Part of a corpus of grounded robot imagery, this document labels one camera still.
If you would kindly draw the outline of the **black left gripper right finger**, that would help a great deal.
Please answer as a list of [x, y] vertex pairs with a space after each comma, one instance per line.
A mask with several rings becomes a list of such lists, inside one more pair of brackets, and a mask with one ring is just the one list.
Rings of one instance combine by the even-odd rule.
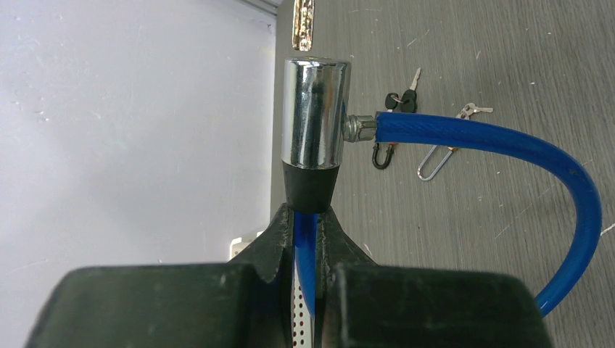
[[498, 273], [376, 264], [318, 219], [319, 347], [550, 347], [528, 288]]

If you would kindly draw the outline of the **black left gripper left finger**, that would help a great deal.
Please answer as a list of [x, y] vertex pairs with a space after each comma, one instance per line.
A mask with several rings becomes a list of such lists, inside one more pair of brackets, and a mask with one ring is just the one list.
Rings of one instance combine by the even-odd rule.
[[[281, 205], [250, 247], [293, 247]], [[249, 263], [79, 268], [51, 292], [27, 347], [274, 347]]]

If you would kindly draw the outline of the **orange black padlock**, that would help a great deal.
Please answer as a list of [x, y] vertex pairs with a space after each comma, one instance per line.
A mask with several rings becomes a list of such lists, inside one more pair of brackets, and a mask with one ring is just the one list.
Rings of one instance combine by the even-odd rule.
[[371, 163], [377, 170], [386, 170], [395, 153], [396, 143], [379, 143], [375, 142], [371, 155]]

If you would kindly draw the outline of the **black headed key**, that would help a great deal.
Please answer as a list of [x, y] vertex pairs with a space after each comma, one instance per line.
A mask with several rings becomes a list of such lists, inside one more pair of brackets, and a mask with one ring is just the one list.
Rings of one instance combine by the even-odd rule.
[[407, 89], [402, 96], [395, 92], [390, 92], [386, 95], [384, 105], [388, 112], [402, 112], [402, 113], [415, 113], [418, 109], [417, 103], [417, 85], [421, 76], [421, 68], [418, 68], [410, 83], [409, 89]]

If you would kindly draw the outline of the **blue cable lock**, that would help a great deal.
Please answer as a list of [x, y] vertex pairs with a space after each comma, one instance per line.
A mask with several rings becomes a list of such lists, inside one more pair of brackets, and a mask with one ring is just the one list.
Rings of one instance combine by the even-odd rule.
[[424, 114], [347, 113], [351, 65], [304, 57], [284, 63], [281, 161], [286, 203], [294, 212], [297, 273], [310, 312], [315, 312], [316, 222], [330, 207], [345, 142], [451, 145], [515, 157], [547, 170], [569, 190], [576, 209], [570, 249], [535, 297], [549, 314], [590, 264], [600, 239], [598, 190], [578, 161], [542, 139], [472, 120]]

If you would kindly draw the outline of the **silver key bunch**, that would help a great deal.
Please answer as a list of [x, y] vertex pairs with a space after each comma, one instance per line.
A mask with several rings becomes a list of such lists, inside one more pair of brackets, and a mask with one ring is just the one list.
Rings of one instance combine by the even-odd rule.
[[469, 120], [472, 115], [480, 113], [480, 112], [493, 112], [494, 109], [490, 107], [478, 107], [475, 103], [466, 104], [462, 110], [456, 115], [456, 118]]

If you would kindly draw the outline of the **white perforated plastic basket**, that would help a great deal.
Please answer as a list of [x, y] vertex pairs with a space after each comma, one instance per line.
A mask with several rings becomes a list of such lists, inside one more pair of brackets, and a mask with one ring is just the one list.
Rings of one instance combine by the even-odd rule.
[[300, 283], [294, 247], [283, 250], [266, 244], [267, 249], [255, 252], [250, 244], [262, 233], [252, 232], [232, 239], [228, 260], [249, 263], [257, 272], [259, 283], [252, 299], [264, 314], [263, 328], [273, 329], [274, 347], [313, 347], [313, 319]]

